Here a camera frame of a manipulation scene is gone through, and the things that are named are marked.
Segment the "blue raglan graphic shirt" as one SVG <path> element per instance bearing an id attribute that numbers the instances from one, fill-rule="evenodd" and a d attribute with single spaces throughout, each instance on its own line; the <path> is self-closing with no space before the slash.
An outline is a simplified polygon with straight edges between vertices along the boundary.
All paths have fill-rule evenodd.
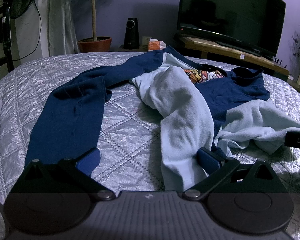
<path id="1" fill-rule="evenodd" d="M 54 89 L 31 132 L 25 163 L 55 164 L 98 148 L 105 105 L 126 83 L 161 115 L 163 190 L 183 191 L 207 177 L 196 161 L 202 147 L 232 157 L 233 149 L 254 143 L 271 155 L 287 132 L 300 133 L 300 118 L 273 105 L 262 71 L 225 71 L 168 47 L 86 70 Z"/>

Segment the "silver quilted bedspread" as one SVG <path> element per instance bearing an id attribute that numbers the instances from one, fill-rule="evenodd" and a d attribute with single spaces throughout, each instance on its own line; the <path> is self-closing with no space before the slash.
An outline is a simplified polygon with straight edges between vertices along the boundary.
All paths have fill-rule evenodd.
<path id="1" fill-rule="evenodd" d="M 51 91 L 85 70 L 119 65 L 132 56 L 124 52 L 53 56 L 24 63 L 0 79 L 0 202 L 23 171 L 31 130 Z M 141 101 L 135 86 L 114 88 L 105 105 L 97 145 L 102 158 L 93 178 L 115 192 L 162 190 L 160 121 L 161 115 Z M 272 165 L 294 201 L 287 232 L 300 239 L 300 149 L 281 148 L 268 155 L 250 143 L 232 153 L 242 163 L 262 159 Z"/>

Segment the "wooden TV stand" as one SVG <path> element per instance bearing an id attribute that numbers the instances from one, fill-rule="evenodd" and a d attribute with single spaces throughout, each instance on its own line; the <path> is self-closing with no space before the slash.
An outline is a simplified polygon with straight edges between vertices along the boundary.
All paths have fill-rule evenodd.
<path id="1" fill-rule="evenodd" d="M 181 48 L 184 55 L 218 61 L 250 69 L 262 69 L 265 74 L 288 80 L 289 71 L 278 66 L 273 61 L 263 57 L 240 51 L 234 48 L 221 46 L 215 42 L 192 37 L 181 37 Z"/>

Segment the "potted tree in red pot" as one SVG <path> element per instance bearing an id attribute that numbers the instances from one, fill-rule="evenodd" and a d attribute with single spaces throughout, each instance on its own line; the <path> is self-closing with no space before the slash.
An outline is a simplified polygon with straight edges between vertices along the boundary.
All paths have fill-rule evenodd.
<path id="1" fill-rule="evenodd" d="M 97 36 L 96 26 L 96 0 L 91 0 L 92 34 L 90 38 L 77 41 L 81 53 L 106 52 L 110 49 L 112 38 L 109 36 Z"/>

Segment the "grey curtain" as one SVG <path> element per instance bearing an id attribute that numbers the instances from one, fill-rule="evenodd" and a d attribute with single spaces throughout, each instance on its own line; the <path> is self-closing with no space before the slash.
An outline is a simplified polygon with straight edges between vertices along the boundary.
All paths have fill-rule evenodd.
<path id="1" fill-rule="evenodd" d="M 50 0 L 48 26 L 51 56 L 78 53 L 70 0 Z"/>

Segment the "orange tissue box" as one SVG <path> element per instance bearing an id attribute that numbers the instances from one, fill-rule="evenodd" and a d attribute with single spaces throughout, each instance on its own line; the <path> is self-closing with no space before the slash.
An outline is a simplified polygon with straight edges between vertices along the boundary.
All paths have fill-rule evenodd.
<path id="1" fill-rule="evenodd" d="M 163 50 L 166 48 L 166 44 L 158 39 L 150 38 L 148 43 L 148 51 Z"/>

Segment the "black speaker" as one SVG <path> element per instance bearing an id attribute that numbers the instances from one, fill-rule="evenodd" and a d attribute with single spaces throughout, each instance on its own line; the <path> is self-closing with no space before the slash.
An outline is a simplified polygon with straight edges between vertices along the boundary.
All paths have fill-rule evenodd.
<path id="1" fill-rule="evenodd" d="M 124 49 L 139 49 L 139 23 L 137 18 L 128 18 L 126 22 Z"/>

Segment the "large black television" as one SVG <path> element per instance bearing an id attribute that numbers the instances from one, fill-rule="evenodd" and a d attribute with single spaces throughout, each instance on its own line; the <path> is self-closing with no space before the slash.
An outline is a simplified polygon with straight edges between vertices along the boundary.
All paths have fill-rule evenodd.
<path id="1" fill-rule="evenodd" d="M 272 59 L 284 25 L 283 0 L 180 0 L 177 29 L 186 36 Z"/>

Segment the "white wall socket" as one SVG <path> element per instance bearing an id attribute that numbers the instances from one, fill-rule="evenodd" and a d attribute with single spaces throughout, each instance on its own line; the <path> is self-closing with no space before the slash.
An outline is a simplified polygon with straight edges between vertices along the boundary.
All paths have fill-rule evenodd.
<path id="1" fill-rule="evenodd" d="M 149 37 L 149 36 L 143 36 L 142 37 L 142 45 L 147 46 L 149 44 L 150 39 L 151 39 L 151 37 Z"/>

